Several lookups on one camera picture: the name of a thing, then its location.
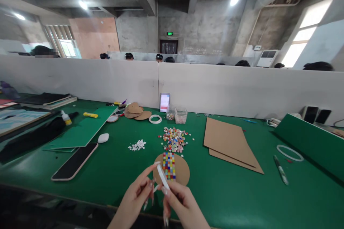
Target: door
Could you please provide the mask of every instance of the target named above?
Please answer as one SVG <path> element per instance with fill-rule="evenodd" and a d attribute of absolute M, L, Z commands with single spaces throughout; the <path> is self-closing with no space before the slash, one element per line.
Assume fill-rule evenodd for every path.
<path fill-rule="evenodd" d="M 160 40 L 161 54 L 177 54 L 178 41 L 177 40 Z"/>

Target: pile of mosaic tiles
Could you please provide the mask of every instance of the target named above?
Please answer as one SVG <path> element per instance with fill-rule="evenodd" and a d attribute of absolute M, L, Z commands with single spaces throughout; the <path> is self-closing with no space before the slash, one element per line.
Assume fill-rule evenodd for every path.
<path fill-rule="evenodd" d="M 187 142 L 185 141 L 184 135 L 188 135 L 187 132 L 181 131 L 179 129 L 172 128 L 164 128 L 165 134 L 162 136 L 164 141 L 167 141 L 167 145 L 164 145 L 164 150 L 169 152 L 183 152 L 183 147 L 187 145 Z"/>

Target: phone screen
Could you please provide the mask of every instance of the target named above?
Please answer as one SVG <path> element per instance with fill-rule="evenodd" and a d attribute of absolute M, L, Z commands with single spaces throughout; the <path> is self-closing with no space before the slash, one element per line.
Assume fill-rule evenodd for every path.
<path fill-rule="evenodd" d="M 52 176 L 52 180 L 72 179 L 83 166 L 84 162 L 97 148 L 98 143 L 88 143 L 80 147 Z"/>
<path fill-rule="evenodd" d="M 161 95 L 160 95 L 160 112 L 169 111 L 169 96 L 170 96 L 170 94 L 161 93 Z"/>
<path fill-rule="evenodd" d="M 313 124 L 316 119 L 316 115 L 318 114 L 318 107 L 308 107 L 306 110 L 305 121 Z"/>
<path fill-rule="evenodd" d="M 321 110 L 318 117 L 316 118 L 317 123 L 324 124 L 327 118 L 330 116 L 331 110 Z"/>

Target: purple object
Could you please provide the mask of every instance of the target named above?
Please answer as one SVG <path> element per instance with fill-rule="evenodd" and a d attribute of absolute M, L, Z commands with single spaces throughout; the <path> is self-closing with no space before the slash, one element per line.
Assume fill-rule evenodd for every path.
<path fill-rule="evenodd" d="M 1 81 L 1 91 L 5 94 L 8 99 L 18 99 L 20 98 L 18 92 L 10 84 L 5 81 Z"/>

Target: hand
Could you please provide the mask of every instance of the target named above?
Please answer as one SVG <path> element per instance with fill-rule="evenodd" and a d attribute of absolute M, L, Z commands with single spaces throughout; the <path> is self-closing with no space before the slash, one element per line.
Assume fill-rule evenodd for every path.
<path fill-rule="evenodd" d="M 164 222 L 166 223 L 168 221 L 167 218 L 171 215 L 169 208 L 171 206 L 177 213 L 184 229 L 209 229 L 210 227 L 198 207 L 191 190 L 174 181 L 167 181 L 167 183 L 171 190 L 159 187 L 165 195 L 163 201 Z"/>
<path fill-rule="evenodd" d="M 147 176 L 151 173 L 151 171 L 153 171 L 154 168 L 156 168 L 159 163 L 160 162 L 156 162 L 150 167 L 146 168 L 142 174 L 140 174 L 129 186 L 108 229 L 129 229 L 140 214 L 143 204 L 145 204 L 144 208 L 146 208 L 149 197 L 152 198 L 153 203 L 153 186 L 155 180 L 151 181 Z"/>

